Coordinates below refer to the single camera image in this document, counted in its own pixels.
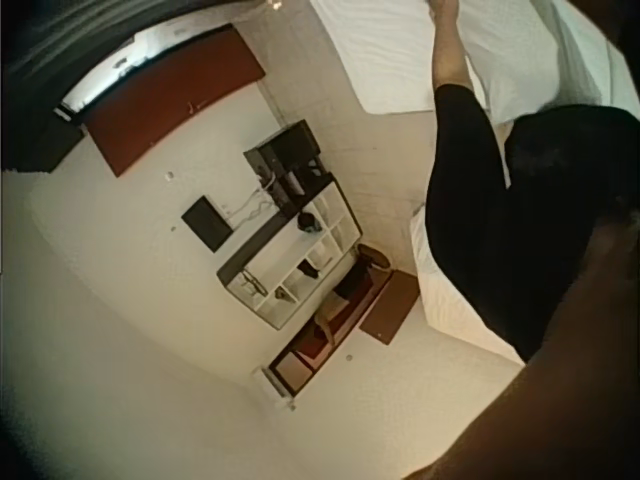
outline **white bed sheet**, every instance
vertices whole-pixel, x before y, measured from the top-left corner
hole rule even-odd
[[[411,221],[411,241],[429,325],[442,333],[523,365],[514,348],[485,327],[480,316],[437,266],[427,239],[424,207]]]
[[[424,0],[310,1],[366,112],[434,109],[435,30]],[[462,0],[459,25],[476,96],[494,124],[569,103],[640,118],[624,59],[566,0]]]

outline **light fixture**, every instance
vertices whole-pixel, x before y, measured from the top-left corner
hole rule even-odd
[[[274,10],[280,10],[280,8],[282,7],[282,1],[281,0],[267,0],[267,3]]]

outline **red cabinet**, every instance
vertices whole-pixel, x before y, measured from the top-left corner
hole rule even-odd
[[[240,34],[226,28],[134,72],[98,100],[85,124],[120,176],[199,110],[264,75]]]

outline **white shelving unit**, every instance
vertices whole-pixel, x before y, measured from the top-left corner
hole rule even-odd
[[[238,275],[228,289],[276,329],[281,329],[354,247],[360,230],[335,182],[304,209],[322,230],[306,233],[291,220]],[[307,261],[318,278],[298,266]]]

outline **hand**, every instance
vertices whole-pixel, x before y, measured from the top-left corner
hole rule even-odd
[[[439,20],[457,20],[460,11],[459,0],[427,0],[431,7],[431,18]]]

